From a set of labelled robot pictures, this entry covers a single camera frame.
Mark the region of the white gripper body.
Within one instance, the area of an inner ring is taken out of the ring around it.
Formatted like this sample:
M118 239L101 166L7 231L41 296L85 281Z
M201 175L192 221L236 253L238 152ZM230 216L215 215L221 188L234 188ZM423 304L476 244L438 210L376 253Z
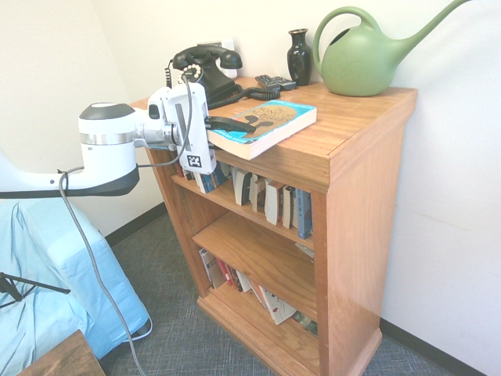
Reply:
M216 166L214 151L207 141L208 116L204 87L198 83L176 85L169 92L168 108L180 131L177 147L180 165L187 171L211 174Z

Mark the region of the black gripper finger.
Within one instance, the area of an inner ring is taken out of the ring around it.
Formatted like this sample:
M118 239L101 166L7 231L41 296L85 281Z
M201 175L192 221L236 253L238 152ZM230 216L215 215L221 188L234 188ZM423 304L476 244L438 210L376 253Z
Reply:
M256 128L253 125L249 125L242 121L237 121L229 117L205 117L205 128L210 130L224 129L226 131L232 132L254 132Z

